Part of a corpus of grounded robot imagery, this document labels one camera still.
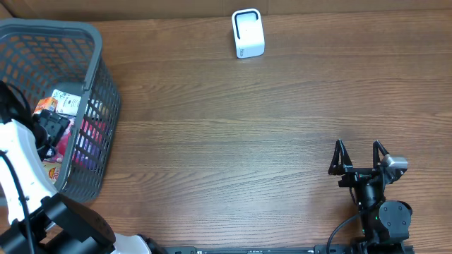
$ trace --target basket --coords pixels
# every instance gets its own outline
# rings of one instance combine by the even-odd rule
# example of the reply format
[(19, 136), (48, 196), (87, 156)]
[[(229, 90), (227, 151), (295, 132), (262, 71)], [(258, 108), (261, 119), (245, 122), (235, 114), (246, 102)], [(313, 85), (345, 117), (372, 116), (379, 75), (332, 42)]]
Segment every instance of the basket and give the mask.
[(54, 183), (77, 202), (99, 195), (121, 107), (101, 50), (100, 33), (86, 23), (0, 21), (0, 79), (19, 88), (32, 110), (54, 89), (81, 96)]

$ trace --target wooden table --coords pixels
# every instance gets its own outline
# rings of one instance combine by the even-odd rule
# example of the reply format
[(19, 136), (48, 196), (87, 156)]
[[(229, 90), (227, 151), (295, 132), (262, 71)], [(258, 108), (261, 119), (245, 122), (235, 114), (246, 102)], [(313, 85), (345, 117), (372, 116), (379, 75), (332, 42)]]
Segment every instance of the wooden table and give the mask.
[(94, 23), (123, 107), (91, 207), (163, 246), (322, 244), (356, 213), (327, 174), (335, 141), (367, 167), (379, 139), (410, 162), (386, 188), (414, 210), (408, 244), (452, 252), (452, 11), (263, 23), (266, 53), (245, 60), (230, 18)]

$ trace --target white container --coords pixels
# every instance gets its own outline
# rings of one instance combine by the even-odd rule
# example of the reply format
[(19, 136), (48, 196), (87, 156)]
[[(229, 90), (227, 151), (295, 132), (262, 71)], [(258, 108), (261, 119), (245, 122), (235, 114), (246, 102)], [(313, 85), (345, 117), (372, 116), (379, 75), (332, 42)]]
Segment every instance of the white container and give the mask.
[(235, 49), (240, 59), (260, 56), (265, 51), (261, 13), (255, 8), (232, 14)]

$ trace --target orange package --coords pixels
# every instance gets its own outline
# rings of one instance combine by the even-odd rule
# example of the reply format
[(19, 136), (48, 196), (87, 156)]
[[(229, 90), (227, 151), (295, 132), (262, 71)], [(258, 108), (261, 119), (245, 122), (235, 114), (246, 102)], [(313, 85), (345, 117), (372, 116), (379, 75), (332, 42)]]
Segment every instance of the orange package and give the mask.
[(41, 111), (44, 109), (55, 111), (55, 108), (58, 105), (57, 99), (53, 97), (48, 97), (45, 99), (40, 99), (40, 101), (37, 103), (36, 109), (34, 114), (41, 114)]

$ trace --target tabletop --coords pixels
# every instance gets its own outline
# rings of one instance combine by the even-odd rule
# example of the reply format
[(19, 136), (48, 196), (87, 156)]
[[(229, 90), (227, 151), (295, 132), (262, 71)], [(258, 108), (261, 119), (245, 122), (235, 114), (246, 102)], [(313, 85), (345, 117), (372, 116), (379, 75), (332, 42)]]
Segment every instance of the tabletop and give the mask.
[[(418, 253), (452, 252), (452, 11), (264, 16), (239, 60), (230, 18), (93, 23), (122, 108), (100, 196), (120, 234), (162, 246), (326, 244), (356, 214), (329, 176), (372, 142), (409, 161), (386, 187), (409, 203)], [(7, 211), (0, 209), (0, 231)], [(360, 236), (359, 222), (334, 243)]]

